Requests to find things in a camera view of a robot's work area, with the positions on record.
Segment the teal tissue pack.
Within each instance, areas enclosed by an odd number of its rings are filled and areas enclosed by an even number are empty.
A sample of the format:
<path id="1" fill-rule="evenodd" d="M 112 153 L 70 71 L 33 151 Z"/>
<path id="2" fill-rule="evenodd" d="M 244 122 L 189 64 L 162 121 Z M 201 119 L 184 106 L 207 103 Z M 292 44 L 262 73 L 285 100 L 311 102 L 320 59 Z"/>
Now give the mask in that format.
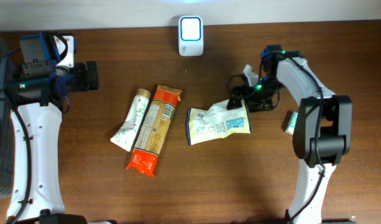
<path id="1" fill-rule="evenodd" d="M 286 126 L 286 129 L 285 129 L 285 132 L 289 135 L 293 135 L 294 133 L 294 130 L 295 130 L 295 126 L 296 126 L 296 120 L 297 120 L 297 117 L 298 117 L 298 113 L 296 111 L 294 111 L 292 114 L 291 114 L 291 117 L 288 121 L 288 124 Z"/>

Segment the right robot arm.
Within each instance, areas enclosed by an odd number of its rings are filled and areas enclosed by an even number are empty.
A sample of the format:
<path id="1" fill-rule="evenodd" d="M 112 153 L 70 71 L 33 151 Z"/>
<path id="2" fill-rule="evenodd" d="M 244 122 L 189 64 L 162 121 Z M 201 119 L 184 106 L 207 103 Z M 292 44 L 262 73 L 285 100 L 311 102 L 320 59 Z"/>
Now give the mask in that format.
<path id="1" fill-rule="evenodd" d="M 268 45 L 260 54 L 256 81 L 239 75 L 243 84 L 227 87 L 229 110 L 241 103 L 250 112 L 272 111 L 273 96 L 286 88 L 298 105 L 293 149 L 299 161 L 295 196 L 285 212 L 284 223 L 322 223 L 324 197 L 329 180 L 351 146 L 352 101 L 337 95 L 312 72 L 299 50 Z"/>

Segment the cream snack bag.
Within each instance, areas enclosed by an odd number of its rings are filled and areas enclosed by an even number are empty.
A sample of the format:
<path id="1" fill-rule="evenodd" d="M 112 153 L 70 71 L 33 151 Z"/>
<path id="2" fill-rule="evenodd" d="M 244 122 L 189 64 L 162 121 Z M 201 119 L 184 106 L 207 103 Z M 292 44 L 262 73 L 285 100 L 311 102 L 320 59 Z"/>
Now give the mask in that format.
<path id="1" fill-rule="evenodd" d="M 249 110 L 243 101 L 236 109 L 227 109 L 229 100 L 213 104 L 208 110 L 189 108 L 186 119 L 188 145 L 223 139 L 231 134 L 251 134 Z"/>

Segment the orange spaghetti package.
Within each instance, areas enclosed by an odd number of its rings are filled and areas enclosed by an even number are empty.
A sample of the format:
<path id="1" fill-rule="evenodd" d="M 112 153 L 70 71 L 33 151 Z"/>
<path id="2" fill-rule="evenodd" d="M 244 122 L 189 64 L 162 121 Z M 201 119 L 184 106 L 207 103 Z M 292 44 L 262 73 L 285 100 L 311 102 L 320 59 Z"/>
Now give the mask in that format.
<path id="1" fill-rule="evenodd" d="M 134 168 L 149 177 L 154 176 L 154 169 L 182 92 L 183 90 L 177 88 L 157 86 L 127 169 Z"/>

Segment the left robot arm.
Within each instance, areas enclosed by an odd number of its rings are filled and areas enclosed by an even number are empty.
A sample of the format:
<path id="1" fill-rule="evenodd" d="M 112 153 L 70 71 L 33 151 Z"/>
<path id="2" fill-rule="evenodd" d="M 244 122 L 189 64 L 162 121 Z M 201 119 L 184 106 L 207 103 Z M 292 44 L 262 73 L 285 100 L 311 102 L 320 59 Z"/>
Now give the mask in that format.
<path id="1" fill-rule="evenodd" d="M 65 212 L 58 179 L 58 135 L 70 92 L 98 90 L 96 62 L 76 63 L 71 33 L 23 35 L 24 62 L 4 86 L 14 132 L 14 182 L 7 223 L 86 223 Z"/>

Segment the white tube with brown cap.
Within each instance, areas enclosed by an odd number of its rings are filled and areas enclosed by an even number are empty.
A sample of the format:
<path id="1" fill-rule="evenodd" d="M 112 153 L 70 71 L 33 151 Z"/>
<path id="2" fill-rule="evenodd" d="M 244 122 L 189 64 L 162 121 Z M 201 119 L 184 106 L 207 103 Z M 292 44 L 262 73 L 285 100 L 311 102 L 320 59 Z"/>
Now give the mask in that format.
<path id="1" fill-rule="evenodd" d="M 124 149 L 127 152 L 131 152 L 134 141 L 139 132 L 141 123 L 146 109 L 149 104 L 150 92 L 143 88 L 139 88 L 133 99 L 130 110 L 126 116 L 126 120 L 110 139 L 112 143 Z"/>

